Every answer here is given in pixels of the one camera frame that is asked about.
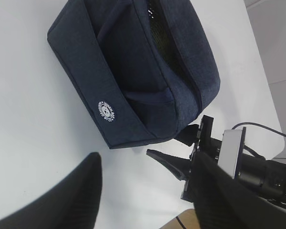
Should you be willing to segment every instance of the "white table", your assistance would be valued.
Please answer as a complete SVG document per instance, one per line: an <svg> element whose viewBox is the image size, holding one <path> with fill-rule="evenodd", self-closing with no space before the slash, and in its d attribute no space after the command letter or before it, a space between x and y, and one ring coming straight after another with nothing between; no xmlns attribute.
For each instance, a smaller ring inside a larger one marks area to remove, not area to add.
<svg viewBox="0 0 286 229"><path fill-rule="evenodd" d="M183 182L145 155L147 148L188 157L177 141L109 150L46 33L66 0L0 0L0 219L29 204L90 152L102 155L103 192L97 229L155 229L192 205ZM280 125L242 0L192 0L221 76L213 137L243 121ZM246 144L268 159L282 138L249 127Z"/></svg>

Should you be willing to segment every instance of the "white circular logo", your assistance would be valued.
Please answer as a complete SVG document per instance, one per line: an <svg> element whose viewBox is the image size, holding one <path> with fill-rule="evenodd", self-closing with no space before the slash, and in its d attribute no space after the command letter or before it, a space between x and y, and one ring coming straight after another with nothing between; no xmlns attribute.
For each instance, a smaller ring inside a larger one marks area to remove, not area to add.
<svg viewBox="0 0 286 229"><path fill-rule="evenodd" d="M112 122L115 119L115 115L113 112L113 109L111 108L111 106L104 102L104 101L100 101L99 102L99 111L101 116L107 120L108 122Z"/></svg>

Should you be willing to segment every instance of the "navy blue pouch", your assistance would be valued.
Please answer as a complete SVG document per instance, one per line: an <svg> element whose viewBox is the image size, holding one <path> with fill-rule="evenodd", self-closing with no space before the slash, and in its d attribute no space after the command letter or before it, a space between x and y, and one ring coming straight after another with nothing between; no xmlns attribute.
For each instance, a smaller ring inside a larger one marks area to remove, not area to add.
<svg viewBox="0 0 286 229"><path fill-rule="evenodd" d="M69 0L48 42L110 148L176 137L219 91L189 0Z"/></svg>

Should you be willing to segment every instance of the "fabric bag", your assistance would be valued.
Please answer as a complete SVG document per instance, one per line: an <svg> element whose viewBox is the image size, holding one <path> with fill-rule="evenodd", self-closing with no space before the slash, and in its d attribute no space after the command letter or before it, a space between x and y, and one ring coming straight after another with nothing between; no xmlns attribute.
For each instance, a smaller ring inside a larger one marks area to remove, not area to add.
<svg viewBox="0 0 286 229"><path fill-rule="evenodd" d="M48 42L110 148L176 137L219 91L189 0L69 0Z"/></svg>

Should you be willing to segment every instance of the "black cable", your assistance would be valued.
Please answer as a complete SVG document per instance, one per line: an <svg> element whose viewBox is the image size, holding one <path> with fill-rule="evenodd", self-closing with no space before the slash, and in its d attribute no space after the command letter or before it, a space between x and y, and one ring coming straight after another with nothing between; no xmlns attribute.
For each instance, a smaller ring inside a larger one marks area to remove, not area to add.
<svg viewBox="0 0 286 229"><path fill-rule="evenodd" d="M252 154L252 156L258 157L260 159L266 160L266 158L262 155L259 155L256 151L254 151L253 149L251 149L248 146L244 146L244 150L248 151L250 154Z"/></svg>
<svg viewBox="0 0 286 229"><path fill-rule="evenodd" d="M259 123L239 123L239 124L236 124L235 126L233 126L232 130L234 130L235 128L237 128L237 127L239 127L239 126L241 126L241 125L256 125L256 126L258 126L258 127L261 127L261 128L266 129L266 130L272 131L272 132L274 132L274 133L276 133L276 134L278 134L278 135L281 135L281 136L283 136L283 137L286 138L286 134L281 133L281 132L279 132L279 131L277 131L277 130L271 129L271 128L268 127L268 126L261 125L261 124L259 124Z"/></svg>
<svg viewBox="0 0 286 229"><path fill-rule="evenodd" d="M179 219L179 217L177 216L176 217L178 223L180 224L180 226L183 228L183 229L186 229L186 227L183 225L183 223L181 222L181 220Z"/></svg>
<svg viewBox="0 0 286 229"><path fill-rule="evenodd" d="M241 125L255 125L255 126L264 128L264 129L266 129L266 130L272 131L272 132L274 132L274 133L276 133L276 134L278 134L278 135L281 135L281 136L283 136L283 137L286 138L286 134L281 133L281 132L279 132L279 131L277 131L277 130L274 130L274 129L268 127L268 126L265 126L265 125L262 125L262 124L259 124L259 123L251 123L251 122L239 123L239 124L236 124L235 126L233 126L233 127L232 127L232 130L238 128L238 127L241 126ZM252 154L252 155L255 156L255 157L258 157L258 158L261 158L261 159L265 159L265 157L259 155L256 151L254 151L253 149L251 149L251 148L249 148L249 147L247 147L247 146L245 146L244 149L247 150L250 154Z"/></svg>

